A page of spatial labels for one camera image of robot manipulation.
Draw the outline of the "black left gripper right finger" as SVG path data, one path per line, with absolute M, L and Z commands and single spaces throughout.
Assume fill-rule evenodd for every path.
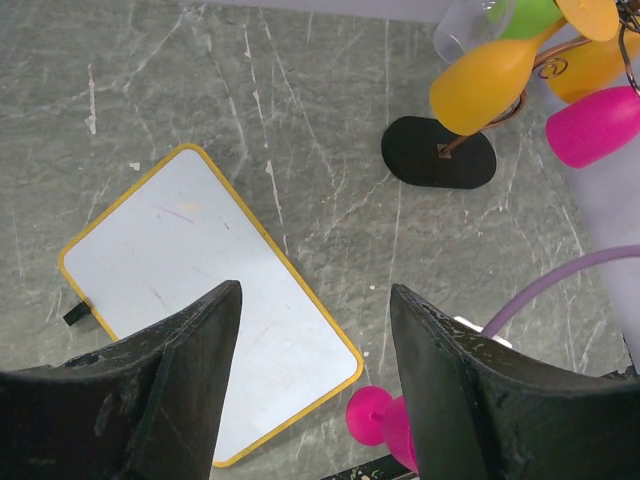
M 639 381 L 535 360 L 403 285 L 390 319 L 423 479 L 635 479 Z

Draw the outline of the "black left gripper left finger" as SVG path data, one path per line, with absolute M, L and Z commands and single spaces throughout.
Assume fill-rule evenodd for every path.
M 60 366 L 3 372 L 2 477 L 208 478 L 241 308 L 226 281 Z

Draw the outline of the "pink wine glass front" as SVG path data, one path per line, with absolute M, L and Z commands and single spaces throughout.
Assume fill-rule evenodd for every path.
M 365 446 L 384 444 L 391 455 L 413 473 L 418 473 L 414 441 L 403 396 L 393 397 L 378 386 L 357 390 L 346 407 L 350 435 Z

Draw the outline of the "pink wine glass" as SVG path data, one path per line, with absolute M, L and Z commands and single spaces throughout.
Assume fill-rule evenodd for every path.
M 590 94 L 551 115 L 545 132 L 561 162 L 576 169 L 587 167 L 639 134 L 639 96 L 630 86 Z
M 393 397 L 378 386 L 357 390 L 346 407 L 350 435 L 365 446 L 384 444 L 391 455 L 413 473 L 418 473 L 414 441 L 403 396 Z

